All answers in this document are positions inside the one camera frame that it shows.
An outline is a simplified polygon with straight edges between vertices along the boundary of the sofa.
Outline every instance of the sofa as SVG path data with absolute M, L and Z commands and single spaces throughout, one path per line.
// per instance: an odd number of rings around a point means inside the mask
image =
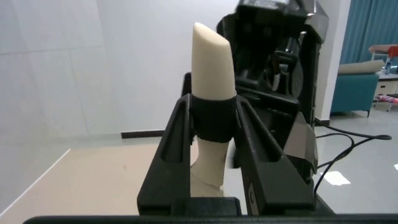
M 331 113 L 371 111 L 383 60 L 340 65 L 331 103 Z
M 378 82 L 375 73 L 337 75 L 330 112 L 367 111 L 369 117 Z

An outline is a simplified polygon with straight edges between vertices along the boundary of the gray floor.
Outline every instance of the gray floor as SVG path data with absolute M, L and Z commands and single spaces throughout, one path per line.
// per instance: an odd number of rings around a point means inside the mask
M 346 159 L 336 163 L 331 171 L 340 172 L 351 183 L 331 185 L 323 181 L 318 192 L 336 213 L 398 213 L 398 108 L 385 112 L 383 105 L 366 112 L 349 113 L 332 117 L 331 125 L 348 131 L 366 134 L 389 134 L 391 141 L 373 140 L 356 148 Z M 317 136 L 330 133 L 326 128 L 316 128 Z M 118 134 L 92 136 L 90 138 L 58 139 L 25 144 L 2 144 L 3 152 L 13 152 L 0 157 L 0 212 L 10 205 L 35 179 L 45 172 L 67 149 L 100 146 L 118 146 L 159 142 L 159 138 L 121 140 Z M 319 139 L 320 163 L 333 159 L 349 146 L 344 137 Z M 13 157 L 15 151 L 23 152 L 23 158 Z M 238 169 L 226 169 L 224 190 L 226 195 L 244 204 L 241 173 Z
M 387 105 L 371 111 L 334 116 L 331 126 L 364 134 L 388 134 L 390 141 L 373 140 L 358 146 L 330 171 L 340 172 L 351 184 L 331 185 L 322 182 L 319 194 L 336 213 L 398 213 L 398 108 L 386 112 Z M 317 128 L 317 135 L 330 133 Z M 333 159 L 350 145 L 345 137 L 319 139 L 320 162 Z

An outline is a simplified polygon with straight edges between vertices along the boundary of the white wall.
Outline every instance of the white wall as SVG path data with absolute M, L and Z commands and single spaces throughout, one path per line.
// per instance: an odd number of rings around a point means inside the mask
M 0 140 L 164 129 L 193 23 L 215 28 L 236 3 L 0 0 Z
M 328 120 L 351 0 L 318 0 L 329 16 L 329 27 L 318 65 L 315 117 Z

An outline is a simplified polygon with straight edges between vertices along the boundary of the table surface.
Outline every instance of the table surface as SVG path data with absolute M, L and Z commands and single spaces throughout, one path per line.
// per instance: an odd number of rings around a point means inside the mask
M 158 144 L 72 149 L 2 217 L 23 223 L 41 215 L 138 215 L 136 198 Z M 191 162 L 198 157 L 191 147 Z
M 398 75 L 390 74 L 390 75 L 379 75 L 380 81 L 398 81 Z

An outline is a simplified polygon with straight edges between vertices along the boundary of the black baseboard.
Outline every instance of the black baseboard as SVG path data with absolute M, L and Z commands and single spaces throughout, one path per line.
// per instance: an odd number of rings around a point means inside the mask
M 329 126 L 330 125 L 330 119 L 327 120 L 319 120 L 318 118 L 315 118 L 315 127 L 319 126 Z
M 164 130 L 128 131 L 121 133 L 122 139 L 162 137 Z

